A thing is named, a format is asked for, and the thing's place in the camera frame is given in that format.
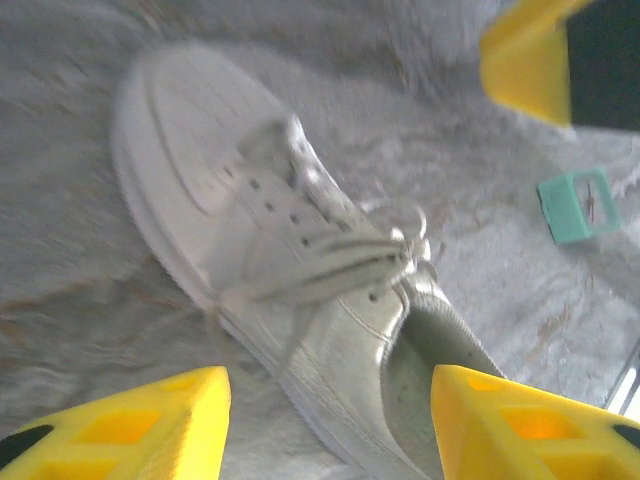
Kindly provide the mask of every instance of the teal clip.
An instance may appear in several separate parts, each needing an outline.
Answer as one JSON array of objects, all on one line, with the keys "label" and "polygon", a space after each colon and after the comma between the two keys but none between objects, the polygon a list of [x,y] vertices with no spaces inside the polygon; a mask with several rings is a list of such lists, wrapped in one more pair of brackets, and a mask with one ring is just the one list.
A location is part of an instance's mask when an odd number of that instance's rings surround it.
[{"label": "teal clip", "polygon": [[[585,218],[576,192],[577,179],[588,178],[596,184],[599,200],[606,222],[593,227]],[[544,217],[551,228],[551,235],[557,245],[579,242],[595,235],[611,232],[622,224],[616,202],[609,189],[607,175],[603,168],[592,168],[560,175],[538,184]]]}]

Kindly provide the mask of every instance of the shoe sole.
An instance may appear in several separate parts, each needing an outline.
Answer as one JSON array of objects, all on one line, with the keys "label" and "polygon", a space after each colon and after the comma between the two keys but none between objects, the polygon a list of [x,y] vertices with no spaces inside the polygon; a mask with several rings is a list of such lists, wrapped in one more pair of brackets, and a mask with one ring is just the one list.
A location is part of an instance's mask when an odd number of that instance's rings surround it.
[{"label": "shoe sole", "polygon": [[[142,61],[141,64],[134,67],[132,77],[135,75],[144,75],[143,70],[145,64],[145,61]],[[266,95],[271,96],[271,93],[265,87],[262,88]],[[126,85],[123,86],[119,91],[119,101],[115,109],[115,128],[112,129],[111,133],[112,156],[125,202],[142,237],[156,255],[164,270],[200,308],[205,311],[212,311],[216,306],[215,299],[211,298],[212,292],[203,288],[202,282],[198,281],[195,274],[190,271],[188,261],[180,255],[165,237],[161,226],[155,220],[153,209],[142,194],[141,188],[136,181],[138,174],[131,166],[133,164],[132,156],[126,148],[124,132],[121,131],[120,127],[123,122],[119,121],[123,115],[123,110],[127,103],[126,99],[129,95],[131,95],[131,92],[126,88]],[[247,349],[271,375],[274,374],[276,369],[275,364],[269,360],[244,333],[235,327],[232,320],[222,314],[218,315],[218,320],[221,327],[229,335]],[[300,391],[293,382],[286,378],[279,379],[278,383],[296,411],[320,441],[342,460],[354,466],[359,466],[365,471],[360,462],[352,457],[328,430],[322,427],[320,420],[315,415],[310,413],[314,410],[314,407],[305,400],[304,393]]]}]

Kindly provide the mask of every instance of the sneaker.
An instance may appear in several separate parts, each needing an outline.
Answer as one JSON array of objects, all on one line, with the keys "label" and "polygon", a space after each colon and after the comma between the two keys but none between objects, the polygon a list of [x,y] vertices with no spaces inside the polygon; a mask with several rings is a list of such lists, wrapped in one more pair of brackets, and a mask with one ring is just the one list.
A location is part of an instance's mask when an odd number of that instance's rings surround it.
[{"label": "sneaker", "polygon": [[203,310],[274,376],[326,446],[379,480],[442,478],[436,364],[500,375],[415,235],[354,204],[295,113],[198,43],[141,57],[112,148],[148,244]]}]

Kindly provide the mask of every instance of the white shoelace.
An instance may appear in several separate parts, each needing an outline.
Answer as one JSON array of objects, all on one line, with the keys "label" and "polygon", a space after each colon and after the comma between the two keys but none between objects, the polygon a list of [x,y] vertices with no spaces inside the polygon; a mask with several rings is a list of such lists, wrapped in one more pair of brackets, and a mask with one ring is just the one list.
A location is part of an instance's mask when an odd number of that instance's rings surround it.
[{"label": "white shoelace", "polygon": [[[372,302],[384,292],[394,290],[406,316],[410,299],[405,280],[420,266],[425,266],[436,279],[429,263],[427,219],[422,208],[410,200],[382,198],[361,204],[358,209],[326,172],[296,118],[288,123],[286,135],[296,170],[293,188],[309,198],[327,219],[315,232],[305,232],[305,236],[312,239],[309,248],[317,255],[298,266],[233,289],[234,295],[246,300],[284,302],[296,312],[291,338],[274,375],[276,380],[288,368],[300,341],[307,335],[315,317],[314,305],[369,286]],[[385,236],[374,228],[364,227],[367,215],[404,206],[413,209],[419,217],[420,229],[412,238],[406,238],[399,228]]]}]

